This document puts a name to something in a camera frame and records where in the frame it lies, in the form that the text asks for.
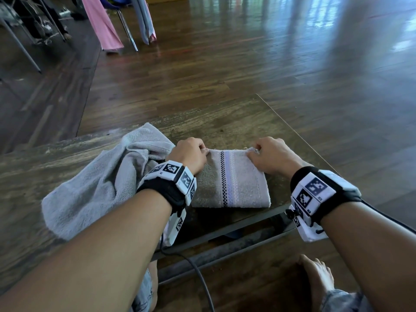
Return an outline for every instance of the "wooden table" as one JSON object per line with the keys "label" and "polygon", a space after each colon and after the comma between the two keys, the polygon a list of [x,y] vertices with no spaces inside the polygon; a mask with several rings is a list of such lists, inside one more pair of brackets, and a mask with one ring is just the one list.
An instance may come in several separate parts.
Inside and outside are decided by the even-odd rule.
{"label": "wooden table", "polygon": [[[306,161],[331,169],[258,95],[170,115],[152,124],[174,143],[193,136],[215,149],[243,149],[260,136],[281,137]],[[1,157],[0,294],[65,243],[45,227],[42,198],[137,126]],[[183,250],[283,212],[289,202],[289,182],[268,177],[268,187],[272,205],[267,209],[191,208],[173,248]]]}

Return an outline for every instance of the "forearm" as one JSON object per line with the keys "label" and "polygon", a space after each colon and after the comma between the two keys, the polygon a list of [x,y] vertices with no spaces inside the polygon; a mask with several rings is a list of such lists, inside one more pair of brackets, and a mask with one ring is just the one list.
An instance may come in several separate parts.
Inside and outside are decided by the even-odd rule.
{"label": "forearm", "polygon": [[362,203],[321,220],[325,233],[376,310],[416,306],[416,235]]}
{"label": "forearm", "polygon": [[170,213],[162,195],[139,192],[42,262],[0,299],[0,309],[126,311]]}

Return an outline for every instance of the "denim shorts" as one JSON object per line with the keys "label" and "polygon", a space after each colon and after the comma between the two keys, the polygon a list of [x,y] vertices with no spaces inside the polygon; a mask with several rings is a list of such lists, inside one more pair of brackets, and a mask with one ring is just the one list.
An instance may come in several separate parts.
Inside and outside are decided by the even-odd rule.
{"label": "denim shorts", "polygon": [[330,290],[322,300],[322,312],[373,312],[367,298],[361,293],[348,293],[339,289]]}
{"label": "denim shorts", "polygon": [[150,277],[149,270],[147,269],[140,285],[140,289],[138,290],[132,307],[128,312],[148,312],[152,304],[152,299],[152,278]]}

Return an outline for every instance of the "bare foot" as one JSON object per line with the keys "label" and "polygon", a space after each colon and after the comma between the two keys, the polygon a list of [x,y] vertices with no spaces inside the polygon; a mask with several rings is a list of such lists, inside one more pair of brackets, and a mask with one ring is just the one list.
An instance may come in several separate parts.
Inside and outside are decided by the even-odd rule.
{"label": "bare foot", "polygon": [[152,312],[157,303],[157,288],[159,286],[159,280],[157,278],[157,260],[150,262],[149,266],[147,267],[149,269],[150,277],[152,278],[152,291],[153,291],[153,298],[152,303],[150,305],[149,312]]}
{"label": "bare foot", "polygon": [[319,312],[325,294],[334,289],[334,277],[330,268],[317,258],[312,261],[302,254],[299,264],[305,269],[311,285],[312,312]]}

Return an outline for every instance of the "hand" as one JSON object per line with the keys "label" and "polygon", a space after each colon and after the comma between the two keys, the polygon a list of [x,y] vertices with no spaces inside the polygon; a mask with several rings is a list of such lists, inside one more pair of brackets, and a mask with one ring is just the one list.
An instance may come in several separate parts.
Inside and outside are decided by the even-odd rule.
{"label": "hand", "polygon": [[258,170],[267,174],[280,173],[291,179],[294,173],[304,166],[312,166],[293,152],[282,139],[260,138],[255,143],[255,151],[247,152],[248,158]]}
{"label": "hand", "polygon": [[198,174],[207,162],[209,149],[198,138],[188,138],[178,142],[172,152],[166,157],[166,161],[172,160],[187,166],[192,174]]}

